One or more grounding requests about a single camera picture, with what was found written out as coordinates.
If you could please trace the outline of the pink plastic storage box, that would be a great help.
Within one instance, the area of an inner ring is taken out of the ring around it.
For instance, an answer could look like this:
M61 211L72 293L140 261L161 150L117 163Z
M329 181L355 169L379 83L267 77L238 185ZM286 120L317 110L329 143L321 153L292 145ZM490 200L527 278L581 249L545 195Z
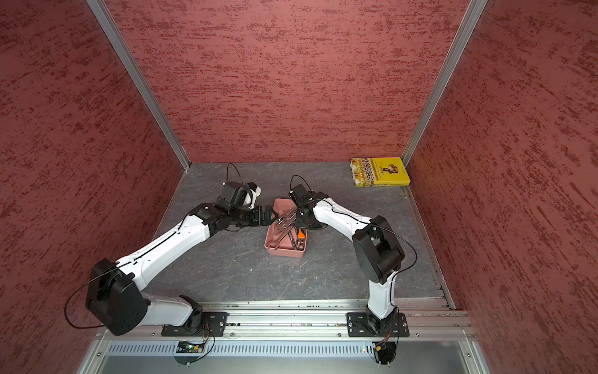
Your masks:
M273 208L278 213L278 217L282 216L285 212L288 212L288 210L291 210L294 208L297 209L295 203L291 199L280 199L280 198L276 199L274 201ZM277 230L277 229L275 229L274 225L269 226L268 231L266 233L265 243L264 243L265 248L273 256L302 258L305 255L305 250L307 247L308 231L305 229L302 229L306 235L306 243L305 243L305 249L303 251L299 251L294 248L295 229L296 229L296 227L294 226L293 231L291 233L289 233L288 237L284 238L282 240L282 242L280 243L280 248L277 250L274 250L272 248L269 248L269 243L271 243L271 241L274 238L276 238L283 229Z

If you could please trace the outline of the long silver combination wrench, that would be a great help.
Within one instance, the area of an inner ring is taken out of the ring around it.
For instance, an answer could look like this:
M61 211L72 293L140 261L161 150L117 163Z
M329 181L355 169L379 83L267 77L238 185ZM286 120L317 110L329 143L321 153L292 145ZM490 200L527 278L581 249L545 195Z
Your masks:
M277 250L280 248L280 243L282 242L282 240L286 237L288 237L288 234L291 233L294 229L293 224L288 224L286 225L283 230L279 233L279 235L274 238L271 243L269 243L269 248L272 248L274 250Z

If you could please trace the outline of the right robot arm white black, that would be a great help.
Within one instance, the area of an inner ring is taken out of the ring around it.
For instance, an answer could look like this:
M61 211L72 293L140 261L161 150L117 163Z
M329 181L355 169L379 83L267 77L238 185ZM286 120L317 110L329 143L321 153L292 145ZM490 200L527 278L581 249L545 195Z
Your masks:
M325 194L292 200L297 207L299 228L330 227L352 242L359 268L369 281L364 324L375 336L392 335L400 322L394 298L405 253L389 222L380 215L374 218L359 215Z

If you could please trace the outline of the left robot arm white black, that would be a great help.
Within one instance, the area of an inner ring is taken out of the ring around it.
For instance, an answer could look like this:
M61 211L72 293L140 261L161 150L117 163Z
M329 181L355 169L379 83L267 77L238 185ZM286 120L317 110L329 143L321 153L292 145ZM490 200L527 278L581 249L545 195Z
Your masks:
M148 284L190 249L230 227L268 227L278 213L271 206L232 207L200 204L159 238L113 262L97 262L86 283L87 310L113 335L139 326L173 327L177 333L202 333L202 306L188 296L159 298L144 293Z

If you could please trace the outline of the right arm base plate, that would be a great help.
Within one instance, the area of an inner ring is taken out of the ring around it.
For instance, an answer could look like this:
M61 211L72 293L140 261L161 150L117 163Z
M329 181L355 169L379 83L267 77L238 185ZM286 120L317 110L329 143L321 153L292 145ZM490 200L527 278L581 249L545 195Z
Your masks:
M350 338L409 338L410 331L404 313L395 311L385 319L370 313L347 313Z

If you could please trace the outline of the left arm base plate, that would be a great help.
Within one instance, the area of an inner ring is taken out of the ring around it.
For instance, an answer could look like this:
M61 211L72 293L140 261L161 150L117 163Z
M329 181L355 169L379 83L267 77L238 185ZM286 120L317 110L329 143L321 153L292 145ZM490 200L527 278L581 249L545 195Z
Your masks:
M181 326L164 325L162 337L220 338L224 335L229 314L226 312L193 313Z

